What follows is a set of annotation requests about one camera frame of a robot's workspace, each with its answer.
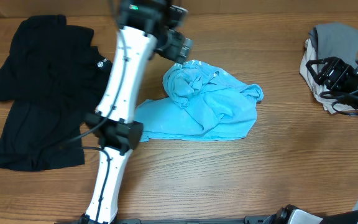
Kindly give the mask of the light blue printed t-shirt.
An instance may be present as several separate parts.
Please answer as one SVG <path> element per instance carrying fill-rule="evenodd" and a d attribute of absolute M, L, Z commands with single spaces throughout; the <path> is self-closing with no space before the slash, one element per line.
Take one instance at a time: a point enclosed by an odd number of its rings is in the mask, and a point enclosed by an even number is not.
<path fill-rule="evenodd" d="M 199 60 L 176 63 L 163 76 L 167 97 L 146 100 L 135 111 L 141 141 L 230 141 L 247 136 L 264 93 L 227 71 Z"/>

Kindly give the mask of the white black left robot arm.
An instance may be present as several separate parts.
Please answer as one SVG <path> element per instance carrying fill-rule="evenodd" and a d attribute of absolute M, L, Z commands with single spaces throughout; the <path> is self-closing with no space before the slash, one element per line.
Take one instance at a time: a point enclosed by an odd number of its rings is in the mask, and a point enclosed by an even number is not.
<path fill-rule="evenodd" d="M 114 223 L 126 164 L 138 146 L 143 124 L 135 106 L 146 65 L 154 54 L 183 64 L 193 46 L 176 28 L 188 11 L 171 1 L 121 1 L 112 16 L 116 53 L 106 91 L 85 123 L 98 138 L 99 168 L 91 202 L 79 223 Z"/>

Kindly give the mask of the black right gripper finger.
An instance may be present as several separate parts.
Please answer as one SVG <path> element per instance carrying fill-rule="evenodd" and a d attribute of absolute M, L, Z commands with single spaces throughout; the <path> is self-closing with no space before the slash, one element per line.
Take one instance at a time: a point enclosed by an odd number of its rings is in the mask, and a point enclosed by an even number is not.
<path fill-rule="evenodd" d="M 310 72 L 310 75 L 318 85 L 322 85 L 326 81 L 326 75 L 324 69 L 326 64 L 306 64 L 307 70 Z"/>
<path fill-rule="evenodd" d="M 306 63 L 306 66 L 312 66 L 312 65 L 326 65 L 331 62 L 331 57 L 324 58 L 324 59 L 316 59 L 316 60 L 309 60 Z"/>

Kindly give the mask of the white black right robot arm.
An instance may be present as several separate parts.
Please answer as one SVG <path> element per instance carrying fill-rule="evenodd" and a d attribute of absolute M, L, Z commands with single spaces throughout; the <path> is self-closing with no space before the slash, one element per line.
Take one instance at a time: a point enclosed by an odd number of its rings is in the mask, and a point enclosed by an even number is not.
<path fill-rule="evenodd" d="M 357 67 L 344 63 L 338 57 L 328 57 L 319 60 L 310 60 L 306 63 L 308 71 L 312 74 L 317 83 L 328 88 L 320 94 L 324 99 L 333 99 L 331 106 L 341 103 L 349 105 L 355 110 L 358 109 L 358 59 Z M 358 112 L 339 111 L 339 114 L 348 116 L 358 116 Z M 338 215 L 319 217 L 301 210 L 293 205 L 282 207 L 276 214 L 263 219 L 257 219 L 255 223 L 262 224 L 291 224 L 291 223 L 310 223 L 310 224 L 358 224 L 358 201 L 352 211 Z"/>

